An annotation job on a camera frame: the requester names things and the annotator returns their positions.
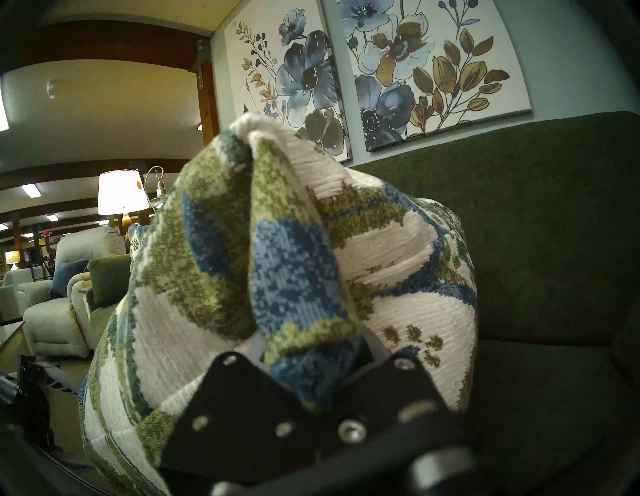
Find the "light gray recliner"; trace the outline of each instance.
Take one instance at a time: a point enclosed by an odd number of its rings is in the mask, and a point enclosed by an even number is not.
[[[32,282],[31,269],[11,270],[4,274],[0,287],[0,317],[2,322],[20,319],[27,307],[18,304],[18,286]]]
[[[58,242],[56,263],[93,260],[125,253],[124,238],[111,227],[96,227],[69,234]],[[67,285],[67,297],[47,301],[52,281],[18,286],[24,311],[24,335],[34,355],[89,355],[84,336],[89,332],[89,315],[84,289],[91,286],[89,272],[77,274]]]

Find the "yellow lamp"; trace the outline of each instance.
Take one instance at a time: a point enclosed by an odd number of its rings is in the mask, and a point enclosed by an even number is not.
[[[18,270],[18,263],[20,263],[20,251],[14,250],[12,252],[6,252],[4,258],[8,264],[13,264],[11,270]]]
[[[149,208],[149,199],[137,170],[112,170],[100,174],[98,182],[98,214],[122,214],[125,236],[129,235],[131,218],[128,212]]]

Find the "white wall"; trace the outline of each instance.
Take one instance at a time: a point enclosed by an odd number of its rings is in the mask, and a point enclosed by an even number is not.
[[[640,113],[640,93],[627,68],[595,21],[575,0],[493,1],[518,54],[533,111],[474,123],[455,131],[446,130],[379,152],[367,152],[340,15],[335,0],[319,0],[338,66],[353,152],[352,165],[524,122],[620,110]],[[248,3],[250,0],[244,0],[241,7]],[[223,127],[236,117],[224,39],[224,28],[229,20],[212,37],[218,116]]]

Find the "green upholstery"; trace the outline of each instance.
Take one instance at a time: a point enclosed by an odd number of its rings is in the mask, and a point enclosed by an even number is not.
[[[638,293],[640,116],[508,127],[356,167],[462,221],[480,338],[610,344]]]
[[[93,300],[99,307],[118,303],[129,288],[131,257],[128,254],[103,257],[89,262]]]
[[[608,346],[480,341],[467,419],[508,490],[550,478],[638,415]]]
[[[91,334],[92,341],[95,346],[98,346],[100,338],[104,331],[107,328],[107,324],[109,323],[109,318],[111,318],[111,314],[114,309],[118,306],[117,303],[113,305],[109,305],[108,307],[98,307],[93,312],[91,312],[91,316],[89,317],[89,324],[91,326]]]
[[[639,136],[637,114],[603,113],[357,167],[460,217],[479,305],[467,417],[509,493],[617,494],[640,472]]]

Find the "lamp base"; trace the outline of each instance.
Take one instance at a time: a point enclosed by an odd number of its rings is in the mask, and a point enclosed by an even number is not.
[[[133,224],[131,217],[126,212],[122,214],[122,228],[124,229],[124,237],[125,239],[129,239],[129,227]]]

